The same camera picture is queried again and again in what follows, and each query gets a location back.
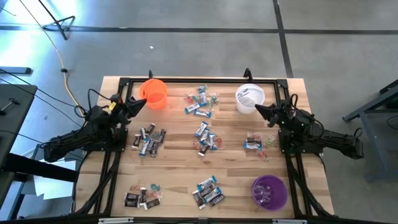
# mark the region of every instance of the gray floor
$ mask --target gray floor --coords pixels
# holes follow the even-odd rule
[[[41,23],[51,22],[36,1],[25,2]],[[75,15],[79,26],[277,28],[272,0],[59,0],[45,4],[57,18]],[[398,29],[398,1],[280,0],[279,4],[286,29]],[[5,9],[17,16],[1,11],[0,23],[34,23],[19,1],[9,1]],[[249,67],[256,77],[286,77],[278,34],[74,32],[68,41],[55,32],[50,36],[71,71],[70,88],[84,106],[86,90],[99,89],[104,75],[146,75],[151,69],[154,75],[240,77]],[[398,78],[397,37],[286,36],[294,77],[305,79],[312,112],[328,129],[353,132],[360,124],[345,124],[341,117]],[[0,64],[32,67],[34,72],[26,80],[70,101],[57,54],[40,31],[0,31]],[[0,77],[16,82],[6,75]],[[54,104],[73,116],[69,108]],[[35,100],[21,133],[45,141],[75,128],[62,114]],[[362,140],[369,152],[366,136]],[[13,151],[20,154],[33,146],[17,138]],[[335,213],[397,223],[397,182],[366,182],[369,161],[371,156],[353,161],[326,150]],[[9,194],[7,201],[12,200]],[[32,209],[29,202],[42,206]],[[69,203],[69,198],[43,202],[31,196],[20,214],[31,218],[62,215],[68,212]],[[1,218],[6,207],[0,211]]]

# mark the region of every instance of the white bucket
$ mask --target white bucket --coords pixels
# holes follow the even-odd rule
[[[254,84],[241,85],[235,93],[236,108],[242,114],[255,112],[254,105],[262,105],[265,99],[264,90]]]

